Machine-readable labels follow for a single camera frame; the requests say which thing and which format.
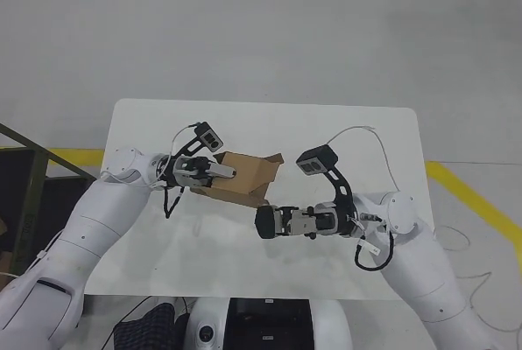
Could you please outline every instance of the label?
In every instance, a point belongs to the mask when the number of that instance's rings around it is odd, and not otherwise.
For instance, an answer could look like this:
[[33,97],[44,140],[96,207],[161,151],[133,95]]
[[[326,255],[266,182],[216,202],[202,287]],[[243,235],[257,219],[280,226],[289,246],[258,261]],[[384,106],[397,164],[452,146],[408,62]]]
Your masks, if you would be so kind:
[[368,250],[371,254],[375,256],[380,254],[380,248],[374,246],[371,243],[368,243],[366,240],[358,240],[358,245],[361,246],[363,249]]

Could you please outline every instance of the black cable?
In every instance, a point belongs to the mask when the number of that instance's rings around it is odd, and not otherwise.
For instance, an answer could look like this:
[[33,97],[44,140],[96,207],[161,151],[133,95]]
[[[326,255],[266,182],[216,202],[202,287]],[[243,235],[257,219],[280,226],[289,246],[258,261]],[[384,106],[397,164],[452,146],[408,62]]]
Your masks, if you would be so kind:
[[[360,237],[360,239],[363,240],[363,241],[366,241],[366,236],[362,235],[362,237]],[[384,263],[381,264],[380,266],[375,267],[375,268],[369,268],[367,266],[364,266],[364,265],[362,265],[358,261],[358,257],[360,256],[360,251],[362,250],[362,246],[360,244],[356,245],[356,253],[355,253],[355,264],[356,264],[356,266],[358,266],[360,269],[362,269],[364,271],[370,271],[370,272],[382,270],[384,267],[386,267],[390,263],[390,261],[393,258],[393,244],[394,244],[393,233],[390,230],[390,252],[389,252],[389,254],[387,256],[387,259],[385,259]]]
[[169,219],[170,216],[172,216],[173,209],[175,209],[175,206],[178,205],[178,203],[181,200],[181,195],[185,191],[185,187],[180,187],[180,194],[177,196],[177,198],[173,201],[172,207],[167,208],[167,200],[168,200],[168,194],[167,194],[167,187],[164,187],[164,213],[166,214],[166,219]]
[[124,315],[123,318],[121,318],[121,320],[119,322],[117,322],[114,326],[113,326],[113,329],[111,330],[111,333],[109,334],[109,337],[107,337],[107,340],[105,340],[105,343],[103,343],[103,346],[102,346],[102,350],[105,348],[105,346],[107,346],[107,343],[109,343],[109,340],[111,339],[111,336],[113,335],[113,332],[115,331],[115,327],[120,324],[121,322],[123,322],[126,318],[129,317],[129,315],[132,314],[132,312],[134,312],[140,305],[142,305],[143,302],[145,302],[146,300],[150,299],[152,296],[149,296],[149,297],[145,297],[140,303],[137,304],[137,306],[133,307],[131,311],[129,311],[129,313],[127,313],[126,315]]
[[189,313],[189,309],[187,308],[187,301],[185,300],[185,297],[181,297],[183,299],[183,304],[185,304],[185,313]]

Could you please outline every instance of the round joint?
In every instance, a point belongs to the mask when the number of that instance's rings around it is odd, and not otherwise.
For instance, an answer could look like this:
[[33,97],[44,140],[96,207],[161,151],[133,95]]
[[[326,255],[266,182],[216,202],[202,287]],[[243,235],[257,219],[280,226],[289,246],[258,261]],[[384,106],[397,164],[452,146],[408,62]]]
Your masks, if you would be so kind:
[[403,192],[392,192],[386,196],[386,199],[390,230],[397,235],[406,235],[413,231],[418,217],[411,196]]
[[122,148],[115,150],[115,153],[107,164],[107,170],[113,175],[120,176],[123,174],[125,169],[130,169],[134,164],[137,157],[137,153],[128,148]]

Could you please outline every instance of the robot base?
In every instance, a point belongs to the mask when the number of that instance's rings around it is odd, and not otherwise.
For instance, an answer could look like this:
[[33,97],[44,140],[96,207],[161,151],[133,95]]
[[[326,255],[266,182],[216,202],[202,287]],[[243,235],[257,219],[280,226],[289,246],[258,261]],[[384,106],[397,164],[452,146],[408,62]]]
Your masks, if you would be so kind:
[[185,350],[352,350],[336,300],[202,297],[187,323]]

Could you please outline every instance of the black camera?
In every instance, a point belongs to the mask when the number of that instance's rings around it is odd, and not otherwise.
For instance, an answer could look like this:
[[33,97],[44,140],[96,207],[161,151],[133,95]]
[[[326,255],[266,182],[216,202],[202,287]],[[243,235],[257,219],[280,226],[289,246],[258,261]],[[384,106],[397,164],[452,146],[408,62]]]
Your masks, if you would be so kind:
[[331,147],[324,144],[302,153],[296,160],[296,165],[309,176],[328,172],[335,167],[338,160],[339,157]]

